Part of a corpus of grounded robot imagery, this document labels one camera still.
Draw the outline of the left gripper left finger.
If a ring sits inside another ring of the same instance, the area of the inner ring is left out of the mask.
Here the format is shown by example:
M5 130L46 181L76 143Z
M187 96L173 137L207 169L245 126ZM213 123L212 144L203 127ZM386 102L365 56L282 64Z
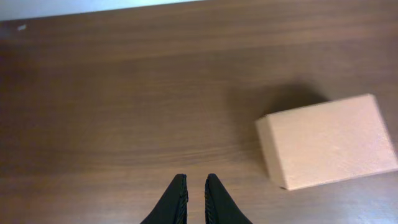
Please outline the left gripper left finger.
M187 224L187 176L177 174L141 224Z

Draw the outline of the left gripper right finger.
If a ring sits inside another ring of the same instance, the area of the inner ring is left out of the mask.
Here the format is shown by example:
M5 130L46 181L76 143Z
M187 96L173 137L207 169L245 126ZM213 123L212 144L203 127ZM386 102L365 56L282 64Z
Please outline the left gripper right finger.
M205 183L206 224L252 224L235 204L216 174L209 174Z

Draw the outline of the cardboard box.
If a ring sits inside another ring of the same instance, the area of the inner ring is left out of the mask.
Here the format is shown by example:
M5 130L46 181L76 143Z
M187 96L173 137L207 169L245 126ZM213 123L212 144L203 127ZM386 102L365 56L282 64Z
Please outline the cardboard box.
M256 129L270 180L287 190L397 170L372 94L267 114Z

